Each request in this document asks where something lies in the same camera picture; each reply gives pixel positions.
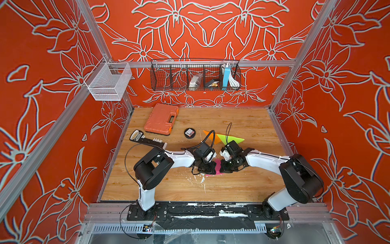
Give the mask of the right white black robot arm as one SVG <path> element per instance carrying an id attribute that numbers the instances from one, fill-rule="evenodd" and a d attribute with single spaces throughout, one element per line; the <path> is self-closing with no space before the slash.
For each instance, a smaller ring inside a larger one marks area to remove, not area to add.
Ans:
<path id="1" fill-rule="evenodd" d="M 257 167 L 280 175 L 285 187 L 269 196 L 264 204 L 273 211 L 281 211 L 295 203 L 306 204 L 320 191 L 323 180 L 300 154 L 282 157 L 253 148 L 233 152 L 226 147 L 220 155 L 221 173 L 239 172 L 246 167 Z"/>

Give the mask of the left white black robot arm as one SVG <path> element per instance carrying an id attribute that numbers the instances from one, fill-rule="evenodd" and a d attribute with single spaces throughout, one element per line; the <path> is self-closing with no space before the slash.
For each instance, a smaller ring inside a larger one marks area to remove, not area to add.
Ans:
<path id="1" fill-rule="evenodd" d="M 155 147 L 134 166 L 139 185 L 138 206 L 149 211 L 155 205 L 155 190 L 165 175 L 173 168 L 196 168 L 199 173 L 216 174 L 216 152 L 204 145 L 183 151 L 168 151 Z"/>

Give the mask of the orange square paper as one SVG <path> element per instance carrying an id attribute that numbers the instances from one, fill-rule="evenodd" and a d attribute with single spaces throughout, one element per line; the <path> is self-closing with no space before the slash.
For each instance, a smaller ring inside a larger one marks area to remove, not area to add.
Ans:
<path id="1" fill-rule="evenodd" d="M 223 135 L 215 134 L 215 136 L 214 136 L 213 133 L 211 133 L 211 135 L 208 138 L 208 141 L 212 142 L 213 138 L 214 138 L 214 144 L 218 144 L 218 143 L 222 142 L 221 139 L 223 138 Z"/>

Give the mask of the green square paper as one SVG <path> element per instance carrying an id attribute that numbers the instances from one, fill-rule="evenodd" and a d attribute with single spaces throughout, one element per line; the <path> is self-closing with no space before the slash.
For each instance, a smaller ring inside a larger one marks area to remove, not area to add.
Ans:
<path id="1" fill-rule="evenodd" d="M 229 142 L 235 141 L 237 144 L 243 142 L 245 139 L 234 137 L 234 136 L 227 136 L 222 134 L 216 134 L 215 138 L 215 144 L 223 143 L 224 145 L 228 144 Z"/>

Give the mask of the pink square paper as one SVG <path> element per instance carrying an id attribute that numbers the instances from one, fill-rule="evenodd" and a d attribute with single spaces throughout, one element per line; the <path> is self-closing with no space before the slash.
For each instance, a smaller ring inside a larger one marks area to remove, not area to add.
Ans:
<path id="1" fill-rule="evenodd" d="M 221 160 L 220 159 L 216 159 L 215 162 L 216 162 L 216 167 L 215 167 L 216 174 L 208 174 L 207 176 L 222 175 L 222 173 L 220 172 L 220 170 L 221 170 Z"/>

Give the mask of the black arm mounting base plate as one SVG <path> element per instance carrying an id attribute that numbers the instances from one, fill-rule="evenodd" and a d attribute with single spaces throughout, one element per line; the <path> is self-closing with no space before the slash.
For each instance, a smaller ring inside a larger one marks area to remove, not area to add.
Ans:
<path id="1" fill-rule="evenodd" d="M 287 209 L 274 211 L 261 203 L 243 202 L 171 202 L 158 201 L 144 211 L 139 204 L 126 210 L 128 221 L 166 221 L 169 218 L 244 218 L 251 221 L 288 221 Z"/>

